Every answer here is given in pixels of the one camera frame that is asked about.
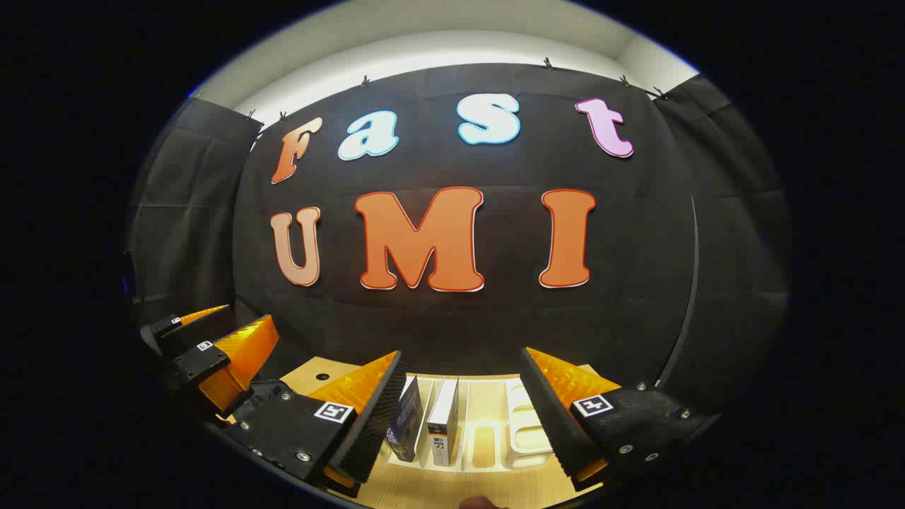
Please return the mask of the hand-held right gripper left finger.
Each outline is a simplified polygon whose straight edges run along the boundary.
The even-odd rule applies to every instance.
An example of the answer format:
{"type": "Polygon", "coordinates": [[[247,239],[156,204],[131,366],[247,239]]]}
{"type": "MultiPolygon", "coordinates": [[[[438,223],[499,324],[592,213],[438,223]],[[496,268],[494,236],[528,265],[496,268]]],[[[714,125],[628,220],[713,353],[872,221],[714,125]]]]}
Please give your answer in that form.
{"type": "Polygon", "coordinates": [[[224,435],[294,482],[355,497],[397,412],[402,358],[392,351],[307,395],[257,381],[224,435]]]}

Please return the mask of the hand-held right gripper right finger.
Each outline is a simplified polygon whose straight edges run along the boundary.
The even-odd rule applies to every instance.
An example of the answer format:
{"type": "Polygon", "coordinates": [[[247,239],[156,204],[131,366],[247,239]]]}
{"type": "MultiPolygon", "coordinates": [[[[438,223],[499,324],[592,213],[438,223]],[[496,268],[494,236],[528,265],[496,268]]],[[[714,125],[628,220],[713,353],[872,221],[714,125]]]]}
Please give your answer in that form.
{"type": "Polygon", "coordinates": [[[529,347],[520,352],[520,379],[577,491],[656,470],[715,421],[665,391],[622,387],[529,347]]]}

